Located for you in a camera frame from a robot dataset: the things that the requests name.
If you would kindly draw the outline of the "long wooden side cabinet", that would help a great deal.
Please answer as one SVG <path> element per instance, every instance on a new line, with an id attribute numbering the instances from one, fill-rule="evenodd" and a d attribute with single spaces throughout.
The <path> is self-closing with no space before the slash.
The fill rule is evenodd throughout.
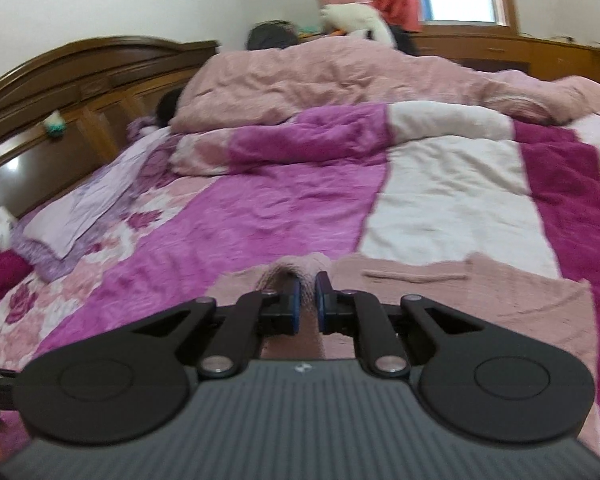
<path id="1" fill-rule="evenodd" d="M 437 55 L 484 72 L 520 70 L 541 80 L 581 76 L 600 84 L 600 48 L 521 36 L 417 34 L 423 55 Z"/>

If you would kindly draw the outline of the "dusty pink crumpled duvet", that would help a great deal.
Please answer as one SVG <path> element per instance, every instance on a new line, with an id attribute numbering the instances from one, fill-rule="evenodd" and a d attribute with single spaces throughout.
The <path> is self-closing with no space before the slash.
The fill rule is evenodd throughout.
<path id="1" fill-rule="evenodd" d="M 600 84 L 581 76 L 542 81 L 519 70 L 480 72 L 377 41 L 327 37 L 212 56 L 186 84 L 171 127 L 194 133 L 277 125 L 313 107 L 404 101 L 477 105 L 565 125 L 600 113 Z"/>

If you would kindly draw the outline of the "lilac lace pillow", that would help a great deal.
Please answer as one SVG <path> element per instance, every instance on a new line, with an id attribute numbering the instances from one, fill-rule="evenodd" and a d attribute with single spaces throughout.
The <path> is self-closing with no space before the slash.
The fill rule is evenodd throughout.
<path id="1" fill-rule="evenodd" d="M 12 231 L 12 250 L 43 281 L 72 272 L 105 232 L 143 193 L 173 180 L 169 158 L 178 139 L 147 118 L 129 126 L 131 144 L 110 164 L 57 200 L 23 216 Z"/>

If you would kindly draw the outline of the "pink knitted cardigan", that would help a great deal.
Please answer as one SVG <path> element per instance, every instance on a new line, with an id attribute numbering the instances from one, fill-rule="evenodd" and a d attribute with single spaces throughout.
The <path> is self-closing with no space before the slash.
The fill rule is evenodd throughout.
<path id="1" fill-rule="evenodd" d="M 407 294 L 440 302 L 475 318 L 551 344 L 582 361 L 594 384 L 598 358 L 598 336 L 594 301 L 588 283 L 566 278 L 544 278 L 475 254 L 463 261 L 408 266 L 389 260 L 350 255 L 330 260 L 321 254 L 285 257 L 268 266 L 220 276 L 209 295 L 229 304 L 245 292 L 276 287 L 285 274 L 299 278 L 301 328 L 297 336 L 272 336 L 263 353 L 269 359 L 350 359 L 352 337 L 323 335 L 318 330 L 315 278 L 328 274 L 337 290 L 370 292 L 379 300 L 399 304 Z M 597 448 L 598 414 L 595 398 L 584 426 L 576 437 L 589 448 Z"/>

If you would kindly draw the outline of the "white plush toy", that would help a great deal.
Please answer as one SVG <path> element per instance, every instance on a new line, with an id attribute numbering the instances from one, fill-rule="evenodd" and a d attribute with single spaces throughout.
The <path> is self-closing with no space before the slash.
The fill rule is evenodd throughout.
<path id="1" fill-rule="evenodd" d="M 347 35 L 373 40 L 395 48 L 396 40 L 381 16 L 372 6 L 363 3 L 325 4 L 321 8 L 321 20 L 327 29 L 338 29 Z"/>

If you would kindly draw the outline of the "magenta floral patchwork quilt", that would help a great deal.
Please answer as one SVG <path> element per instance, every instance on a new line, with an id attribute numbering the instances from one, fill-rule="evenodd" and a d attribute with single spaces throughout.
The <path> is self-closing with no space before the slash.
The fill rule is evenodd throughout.
<path id="1" fill-rule="evenodd" d="M 590 285 L 600 415 L 600 113 L 556 128 L 427 101 L 325 106 L 175 137 L 170 183 L 140 195 L 71 273 L 46 282 L 32 268 L 0 301 L 0 367 L 285 257 L 481 254 Z"/>

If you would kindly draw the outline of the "green white headboard ornament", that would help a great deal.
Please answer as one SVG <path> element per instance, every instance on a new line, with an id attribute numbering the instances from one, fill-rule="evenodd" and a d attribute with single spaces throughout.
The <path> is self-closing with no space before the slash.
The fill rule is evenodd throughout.
<path id="1" fill-rule="evenodd" d="M 59 110 L 54 110 L 50 116 L 47 116 L 42 121 L 46 136 L 50 139 L 60 139 L 64 136 L 67 130 L 65 119 L 60 114 Z"/>

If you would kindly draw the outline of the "dark wooden headboard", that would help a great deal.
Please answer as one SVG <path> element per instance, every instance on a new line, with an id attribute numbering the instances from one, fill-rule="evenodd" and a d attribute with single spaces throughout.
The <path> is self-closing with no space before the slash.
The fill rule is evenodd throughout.
<path id="1" fill-rule="evenodd" d="M 180 44 L 125 36 L 65 44 L 0 78 L 0 208 L 20 218 L 112 162 L 126 127 L 151 114 L 218 52 L 214 40 Z M 42 121 L 59 110 L 60 139 Z"/>

